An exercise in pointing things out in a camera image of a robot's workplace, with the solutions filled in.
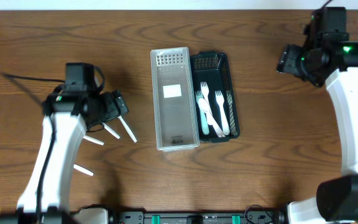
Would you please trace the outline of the white plastic fork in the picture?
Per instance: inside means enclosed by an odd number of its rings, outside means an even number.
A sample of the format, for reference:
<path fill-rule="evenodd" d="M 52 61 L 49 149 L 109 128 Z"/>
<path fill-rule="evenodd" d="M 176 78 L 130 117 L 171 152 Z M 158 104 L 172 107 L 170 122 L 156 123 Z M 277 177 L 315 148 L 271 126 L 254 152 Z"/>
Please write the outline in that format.
<path fill-rule="evenodd" d="M 226 113 L 224 110 L 224 97 L 223 97 L 223 93 L 221 91 L 215 91 L 215 98 L 216 98 L 216 102 L 219 106 L 219 110 L 220 110 L 220 115 L 221 115 L 221 124 L 222 124 L 222 129 L 223 129 L 223 133 L 228 136 L 230 134 L 230 129 L 229 129 L 229 124 L 227 121 L 227 117 L 226 117 Z"/>
<path fill-rule="evenodd" d="M 208 88 L 208 85 L 206 82 L 201 82 L 201 93 L 203 95 L 203 98 L 209 103 L 209 99 L 208 99 L 208 96 L 209 96 L 209 88 Z"/>
<path fill-rule="evenodd" d="M 196 97 L 196 103 L 199 106 L 198 100 L 200 98 L 203 98 L 203 95 L 200 91 L 195 91 L 195 97 Z M 208 135 L 209 134 L 209 125 L 207 123 L 206 115 L 201 109 L 199 109 L 199 111 L 200 111 L 201 130 L 204 135 Z"/>

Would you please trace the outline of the dark green plastic basket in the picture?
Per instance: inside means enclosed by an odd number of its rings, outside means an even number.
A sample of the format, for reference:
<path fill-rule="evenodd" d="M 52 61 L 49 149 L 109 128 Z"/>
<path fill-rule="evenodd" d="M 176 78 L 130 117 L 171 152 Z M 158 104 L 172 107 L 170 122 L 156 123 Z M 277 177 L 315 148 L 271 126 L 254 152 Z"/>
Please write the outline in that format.
<path fill-rule="evenodd" d="M 201 130 L 200 111 L 196 107 L 196 120 L 198 123 L 200 140 L 203 142 L 220 143 L 238 138 L 240 126 L 237 116 L 236 101 L 232 87 L 231 74 L 227 55 L 215 51 L 199 52 L 190 57 L 193 89 L 201 91 L 201 82 L 206 82 L 209 88 L 209 103 L 212 114 L 221 126 L 221 115 L 216 102 L 215 91 L 221 91 L 224 97 L 224 110 L 229 124 L 230 134 L 219 138 L 212 125 L 209 125 L 209 134 L 204 135 Z"/>

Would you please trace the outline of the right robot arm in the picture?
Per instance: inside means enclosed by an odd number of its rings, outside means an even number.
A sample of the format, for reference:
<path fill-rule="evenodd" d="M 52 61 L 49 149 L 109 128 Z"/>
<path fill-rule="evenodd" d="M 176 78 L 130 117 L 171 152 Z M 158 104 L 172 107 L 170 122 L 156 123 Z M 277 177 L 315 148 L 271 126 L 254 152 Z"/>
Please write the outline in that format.
<path fill-rule="evenodd" d="M 358 42 L 328 42 L 313 49 L 287 45 L 277 70 L 326 88 L 334 105 L 342 153 L 342 176 L 319 184 L 314 197 L 290 202 L 283 221 L 358 222 Z"/>

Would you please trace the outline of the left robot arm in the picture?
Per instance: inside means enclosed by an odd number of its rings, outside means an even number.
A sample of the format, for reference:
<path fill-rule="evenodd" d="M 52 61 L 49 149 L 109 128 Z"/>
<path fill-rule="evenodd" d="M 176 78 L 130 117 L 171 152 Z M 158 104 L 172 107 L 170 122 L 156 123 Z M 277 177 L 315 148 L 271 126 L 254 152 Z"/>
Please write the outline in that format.
<path fill-rule="evenodd" d="M 51 94 L 44 103 L 40 151 L 15 213 L 1 213 L 0 223 L 117 223 L 116 213 L 92 205 L 70 213 L 70 184 L 79 146 L 86 132 L 128 112 L 120 91 L 101 95 Z"/>

